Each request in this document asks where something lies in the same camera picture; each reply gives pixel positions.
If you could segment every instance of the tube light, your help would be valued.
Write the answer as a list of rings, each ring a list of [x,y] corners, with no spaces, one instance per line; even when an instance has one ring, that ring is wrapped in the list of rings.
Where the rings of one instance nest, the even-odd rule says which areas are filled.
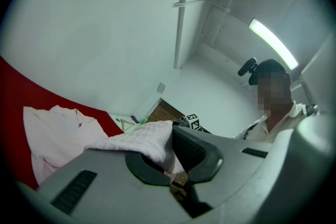
[[[286,46],[265,25],[253,19],[248,28],[266,41],[285,61],[290,70],[298,66],[298,62],[296,62],[294,56],[289,52]]]

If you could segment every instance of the person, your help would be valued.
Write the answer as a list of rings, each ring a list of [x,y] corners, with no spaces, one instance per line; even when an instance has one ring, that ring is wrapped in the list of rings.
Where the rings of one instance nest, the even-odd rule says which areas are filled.
[[[249,83],[257,85],[258,109],[265,114],[234,139],[273,143],[279,132],[294,129],[308,115],[306,105],[293,101],[290,76],[276,60],[261,62]]]

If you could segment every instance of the black cap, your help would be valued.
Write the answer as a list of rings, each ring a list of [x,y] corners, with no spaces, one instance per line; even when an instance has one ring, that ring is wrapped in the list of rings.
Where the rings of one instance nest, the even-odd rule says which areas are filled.
[[[257,66],[256,72],[251,75],[248,84],[258,85],[258,76],[260,74],[265,76],[271,73],[286,73],[286,71],[279,62],[274,59],[268,59]]]

